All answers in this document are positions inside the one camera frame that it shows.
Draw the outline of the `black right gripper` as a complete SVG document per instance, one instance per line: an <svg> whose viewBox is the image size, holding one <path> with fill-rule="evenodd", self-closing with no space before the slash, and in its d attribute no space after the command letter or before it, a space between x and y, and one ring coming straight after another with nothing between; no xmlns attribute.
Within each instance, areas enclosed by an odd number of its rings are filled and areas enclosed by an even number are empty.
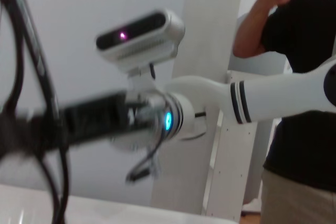
<svg viewBox="0 0 336 224"><path fill-rule="evenodd" d="M129 112L137 103L126 92L75 102L51 110L28 112L7 109L7 129L0 129L0 161L12 154L38 157L56 149L130 132Z"/></svg>

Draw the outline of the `black glasses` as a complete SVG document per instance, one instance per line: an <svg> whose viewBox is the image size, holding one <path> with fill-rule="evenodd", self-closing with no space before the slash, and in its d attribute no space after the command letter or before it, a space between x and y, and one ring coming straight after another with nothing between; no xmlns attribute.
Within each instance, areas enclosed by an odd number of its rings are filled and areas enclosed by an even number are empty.
<svg viewBox="0 0 336 224"><path fill-rule="evenodd" d="M22 93L25 74L24 47L28 48L43 94L46 110L51 110L54 113L59 112L61 114L64 129L62 111L59 107L56 91L45 60L45 54L39 41L27 0L0 0L0 19L2 11L6 11L12 26L16 69L12 90L0 111L0 129L7 129L7 109L17 109L18 100ZM70 193L68 150L69 144L67 141L66 147L57 149L59 152L62 175L61 195L57 193L55 180L48 165L44 161L45 154L42 157L38 157L37 155L33 156L39 164L49 186L53 203L52 224L66 224L66 209Z"/></svg>

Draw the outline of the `white robot stand column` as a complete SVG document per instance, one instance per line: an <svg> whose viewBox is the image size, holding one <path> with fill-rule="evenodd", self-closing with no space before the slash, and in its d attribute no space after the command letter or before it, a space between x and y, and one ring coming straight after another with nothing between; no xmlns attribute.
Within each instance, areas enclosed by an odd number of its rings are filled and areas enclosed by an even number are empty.
<svg viewBox="0 0 336 224"><path fill-rule="evenodd" d="M153 184L151 206L240 221L257 123L236 124L219 116L214 94L203 85L251 78L229 71L236 27L254 0L185 0L186 32L174 61L175 81L192 74L191 86L175 85L196 110L205 110L196 128L205 135L162 145L162 174Z"/></svg>

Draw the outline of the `operator body black shirt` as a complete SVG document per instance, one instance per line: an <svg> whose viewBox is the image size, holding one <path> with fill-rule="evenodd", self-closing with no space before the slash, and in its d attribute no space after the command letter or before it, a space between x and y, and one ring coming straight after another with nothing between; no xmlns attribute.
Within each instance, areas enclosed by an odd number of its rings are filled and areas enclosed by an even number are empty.
<svg viewBox="0 0 336 224"><path fill-rule="evenodd" d="M260 43L295 73L333 54L336 0L273 0ZM260 224L336 224L336 114L317 111L279 123L264 163Z"/></svg>

